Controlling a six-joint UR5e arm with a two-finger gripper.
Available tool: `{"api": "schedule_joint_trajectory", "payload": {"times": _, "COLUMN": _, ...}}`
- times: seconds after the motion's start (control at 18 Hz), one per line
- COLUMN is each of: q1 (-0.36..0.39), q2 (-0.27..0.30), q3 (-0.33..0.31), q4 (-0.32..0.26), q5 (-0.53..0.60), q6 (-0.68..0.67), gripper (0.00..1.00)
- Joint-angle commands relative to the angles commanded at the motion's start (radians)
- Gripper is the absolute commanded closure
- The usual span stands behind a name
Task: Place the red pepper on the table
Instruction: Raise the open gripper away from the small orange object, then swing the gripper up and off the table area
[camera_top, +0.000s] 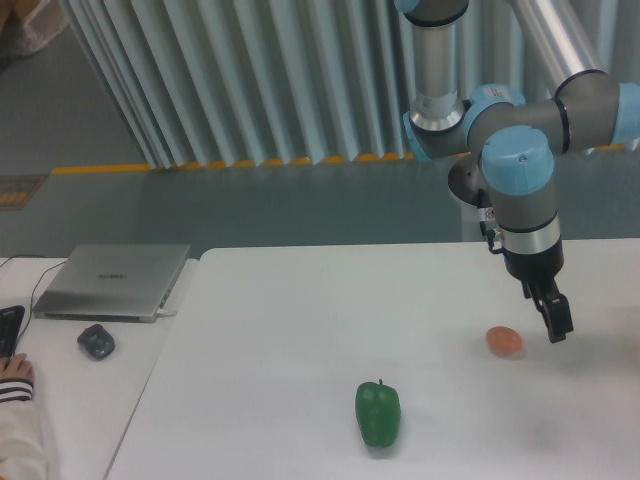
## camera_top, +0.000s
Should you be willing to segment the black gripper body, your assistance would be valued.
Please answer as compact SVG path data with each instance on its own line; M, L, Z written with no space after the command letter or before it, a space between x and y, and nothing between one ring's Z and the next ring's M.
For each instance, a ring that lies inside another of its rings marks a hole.
M525 296L558 296L555 276L564 265L562 241L534 254L503 253L505 266L511 276L522 284Z

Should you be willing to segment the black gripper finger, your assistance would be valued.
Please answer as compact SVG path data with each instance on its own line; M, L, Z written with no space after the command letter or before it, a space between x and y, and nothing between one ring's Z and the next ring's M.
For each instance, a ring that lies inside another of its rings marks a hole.
M547 307L546 307L546 299L543 295L539 295L537 292L532 292L530 294L530 298L532 299L536 310L540 313L544 320L547 319Z
M569 301L565 295L544 301L544 320L549 341L554 344L566 339L573 331L573 320Z

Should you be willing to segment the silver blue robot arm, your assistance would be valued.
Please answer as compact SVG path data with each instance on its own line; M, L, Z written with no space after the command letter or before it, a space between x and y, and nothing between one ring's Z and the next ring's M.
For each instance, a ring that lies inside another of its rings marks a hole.
M551 342L572 331L555 278L563 263L553 183L554 159L622 144L639 135L639 87L613 82L567 1L515 1L511 7L542 66L550 98L527 102L516 89L487 84L457 91L456 25L464 1L400 1L410 23L415 96L404 121L413 153L461 154L450 192L473 206L489 250L540 312Z

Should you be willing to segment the white sleeved forearm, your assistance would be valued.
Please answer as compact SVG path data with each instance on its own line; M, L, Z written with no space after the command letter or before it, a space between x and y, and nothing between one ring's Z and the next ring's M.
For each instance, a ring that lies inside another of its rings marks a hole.
M1 380L1 478L47 479L48 465L33 383Z

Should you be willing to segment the person's hand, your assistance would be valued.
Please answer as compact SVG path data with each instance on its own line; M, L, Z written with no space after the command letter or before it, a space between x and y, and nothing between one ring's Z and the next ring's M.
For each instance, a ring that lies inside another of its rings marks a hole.
M33 364L25 353L0 359L0 380L21 381L34 384L35 372Z

